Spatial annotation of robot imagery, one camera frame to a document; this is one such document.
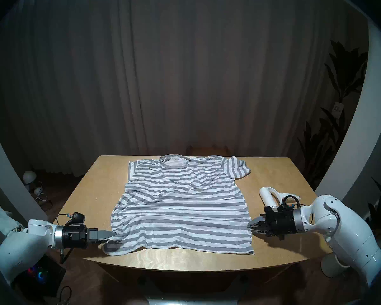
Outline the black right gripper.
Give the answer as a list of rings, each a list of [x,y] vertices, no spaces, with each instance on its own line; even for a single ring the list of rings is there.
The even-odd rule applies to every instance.
[[[274,211],[270,206],[265,206],[264,212],[248,223],[253,235],[277,236],[284,240],[285,235],[294,233],[293,208],[281,207],[281,211]]]

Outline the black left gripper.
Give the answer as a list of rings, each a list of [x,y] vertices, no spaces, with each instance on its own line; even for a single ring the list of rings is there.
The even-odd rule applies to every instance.
[[[113,231],[90,229],[90,242],[107,242],[116,235],[117,233]],[[71,224],[63,227],[63,248],[86,249],[87,246],[86,225]]]

